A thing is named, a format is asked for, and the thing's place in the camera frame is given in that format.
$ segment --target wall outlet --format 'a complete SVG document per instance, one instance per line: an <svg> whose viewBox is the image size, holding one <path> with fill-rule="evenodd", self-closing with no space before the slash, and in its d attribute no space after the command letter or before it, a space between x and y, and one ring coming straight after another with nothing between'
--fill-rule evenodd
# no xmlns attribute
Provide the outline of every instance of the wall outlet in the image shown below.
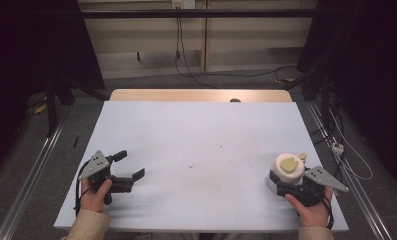
<svg viewBox="0 0 397 240"><path fill-rule="evenodd" d="M195 9L195 0L183 0L183 9Z"/></svg>
<svg viewBox="0 0 397 240"><path fill-rule="evenodd" d="M172 0L173 9L183 9L183 2L184 0Z"/></svg>

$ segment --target gray floor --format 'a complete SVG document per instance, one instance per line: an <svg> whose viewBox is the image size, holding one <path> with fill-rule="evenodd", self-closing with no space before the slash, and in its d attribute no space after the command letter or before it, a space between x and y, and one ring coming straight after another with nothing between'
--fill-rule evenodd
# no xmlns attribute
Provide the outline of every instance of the gray floor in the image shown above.
<svg viewBox="0 0 397 240"><path fill-rule="evenodd" d="M264 72L267 72L267 70L236 71L235 74ZM279 71L277 77L289 79L295 78L299 74L294 69L285 69ZM198 80L217 88L271 89L276 85L275 74L253 78L203 76L198 77ZM194 79L179 75L111 79L106 80L105 83L108 88L107 93L116 88L207 88ZM58 106L59 116L68 113L67 121L23 211L20 222L13 232L12 239L59 239L66 234L63 230L54 229L53 223L64 201L64 193L69 187L83 156L103 104L82 92L77 90L73 90L73 92L76 96L76 102L73 106ZM40 97L40 94L32 96L31 101L33 102L34 98L38 96ZM309 102L303 100L300 88L293 89L291 96L300 109L308 132L317 130L319 127L309 110ZM318 102L312 101L310 104L318 105ZM397 181L383 168L376 153L364 144L358 127L354 125L352 117L347 114L346 107L342 108L341 115L344 119L344 132L347 140L367 160L374 173L373 179L360 181L360 183L373 202L375 209L379 212L380 217L384 220L388 232L392 236L391 238L397 239ZM46 133L46 112L26 115L17 139L0 170L0 226L41 151ZM320 134L317 134L312 138L317 141L321 137ZM359 157L352 153L348 146L345 147L346 158L354 171L367 176L367 168L362 164ZM315 148L323 166L333 172L335 163L328 145L322 142L316 144ZM352 193L339 195L338 201L350 230L335 233L335 239L377 239L367 221L367 216ZM128 238L129 234L109 233L107 237L109 239ZM296 237L295 232L272 235L272 239L294 239Z"/></svg>

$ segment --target metal rail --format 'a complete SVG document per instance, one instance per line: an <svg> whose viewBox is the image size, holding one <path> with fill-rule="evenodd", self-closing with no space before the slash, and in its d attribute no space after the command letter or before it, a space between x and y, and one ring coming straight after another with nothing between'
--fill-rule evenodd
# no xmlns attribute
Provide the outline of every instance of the metal rail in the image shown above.
<svg viewBox="0 0 397 240"><path fill-rule="evenodd" d="M5 216L4 221L1 223L0 240L10 240L14 235L18 223L23 216L24 210L26 209L27 204L29 203L29 200L36 188L39 178L46 167L46 163L48 162L52 150L57 143L63 125L68 118L69 108L66 107L65 110L66 111L62 111L63 114L61 117L61 121L57 125L57 128L55 129L53 134L50 137L46 138L42 150L32 167L32 170L30 170L30 173L26 181L24 182L23 187L21 188L10 210Z"/></svg>
<svg viewBox="0 0 397 240"><path fill-rule="evenodd" d="M318 125L320 129L322 129L323 137L327 137L328 133L326 132L325 128L323 127L322 120L318 117L321 116L321 112L317 105L314 103L307 103L307 107L309 108L311 115L314 118L314 121ZM326 140L328 148L331 144L329 140ZM340 159L339 156L335 154L335 161L339 164ZM347 165L349 169L352 169L348 160L344 158L343 163ZM363 215L365 216L368 224L372 228L376 239L378 240L392 240L392 236L389 233L384 220L382 219L381 215L379 214L378 210L376 209L375 205L370 200L369 196L367 195L366 191L364 190L363 186L361 185L359 179L355 177L353 174L350 174L344 167L342 167L342 172L345 180L347 181L351 192L353 193L357 203L359 204Z"/></svg>
<svg viewBox="0 0 397 240"><path fill-rule="evenodd" d="M73 11L28 11L28 15L53 17L80 17L84 19L105 18L311 18L335 16L342 10L318 9L185 9L185 10L83 10Z"/></svg>

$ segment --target black cable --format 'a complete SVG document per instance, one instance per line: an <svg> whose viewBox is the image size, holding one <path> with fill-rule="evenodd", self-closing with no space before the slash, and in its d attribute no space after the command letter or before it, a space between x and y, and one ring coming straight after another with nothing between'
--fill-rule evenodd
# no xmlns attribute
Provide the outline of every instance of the black cable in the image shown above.
<svg viewBox="0 0 397 240"><path fill-rule="evenodd" d="M181 46L182 46L182 54L183 54L183 60L185 62L186 65L186 69L188 70L189 75L183 74L179 71L179 67L177 65L177 58L178 58L178 54L179 54L179 40L181 42ZM199 81L198 79L196 79L195 77L199 77L199 76L228 76L228 77L258 77L258 76L264 76L264 75L268 75L271 73L275 73L276 74L276 85L277 86L279 79L277 76L277 72L279 70L282 69L286 69L286 68L296 68L296 66L283 66L283 67L279 67L275 70L272 71L268 71L268 72L263 72L263 73L257 73L257 74L226 74L226 73L200 73L200 74L192 74L192 72L189 69L189 65L188 62L186 60L186 56L185 56L185 47L184 47L184 43L183 43L183 28L182 28L182 20L181 18L177 18L177 43L176 43L176 58L175 58L175 65L176 65L176 71L179 73L179 75L184 76L184 77L192 77L194 79L195 82L204 85L206 87L211 87L211 88L216 88L215 86L203 83L201 81Z"/></svg>
<svg viewBox="0 0 397 240"><path fill-rule="evenodd" d="M186 69L188 70L189 75L185 75L183 73L181 73L179 71L179 68L177 66L177 56L178 56L178 52L179 52L179 39L181 41L182 44L182 53L183 53L183 60L185 62L186 65ZM196 83L201 84L203 86L209 87L209 88L214 88L214 89L218 89L215 86L212 86L210 84L206 84L203 83L201 81L199 81L198 79L195 78L195 76L191 73L191 71L189 70L189 66L188 66L188 62L186 61L186 56L185 56L185 46L183 44L183 30L182 30L182 20L180 18L177 18L177 44L176 44L176 59L175 59L175 64L176 64L176 70L177 72L184 77L191 77Z"/></svg>
<svg viewBox="0 0 397 240"><path fill-rule="evenodd" d="M326 210L327 210L328 213L329 213L328 225L327 225L326 227L327 227L328 229L332 229L333 224L334 224L334 222L335 222L335 219L334 219L334 217L333 217L333 212L332 212L332 205L330 204L330 201L329 201L329 199L326 197L326 195L324 195L324 198L326 199L327 204L326 204L326 202L325 202L325 200L324 200L323 198L321 199L321 202L322 202L323 206L325 206Z"/></svg>
<svg viewBox="0 0 397 240"><path fill-rule="evenodd" d="M80 185L79 177L80 177L80 174L82 174L83 169L85 169L86 165L88 165L88 163L89 163L89 161L86 161L86 162L83 164L83 166L80 168L79 173L77 174L77 180L76 180L76 181L77 181L77 182L76 182L76 199L75 199L75 205L74 205L74 210L76 211L76 216L77 216L77 214L79 214L79 211L80 211L80 199L81 199L81 197L83 196L83 194L85 194L87 191L89 191L89 189L86 190L86 191L84 191L84 192L82 193L82 195L79 197L79 185Z"/></svg>

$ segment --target wooden cabinet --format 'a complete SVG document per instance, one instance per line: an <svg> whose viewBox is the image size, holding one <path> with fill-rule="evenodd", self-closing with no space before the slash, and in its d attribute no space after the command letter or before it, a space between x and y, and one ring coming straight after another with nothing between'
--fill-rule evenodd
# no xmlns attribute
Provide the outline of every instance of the wooden cabinet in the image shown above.
<svg viewBox="0 0 397 240"><path fill-rule="evenodd" d="M317 0L196 0L196 8L312 9L316 3ZM172 8L167 0L79 0L79 4L82 10ZM177 19L86 19L85 22L97 55L176 51ZM241 56L240 51L244 50L264 51L269 56L267 62L248 59L243 65L248 64L247 69L296 64L310 24L310 18L184 18L182 30L185 50L199 51L201 70L217 71L240 69L230 63L231 53L238 53L238 58L250 58ZM220 63L224 68L214 67Z"/></svg>

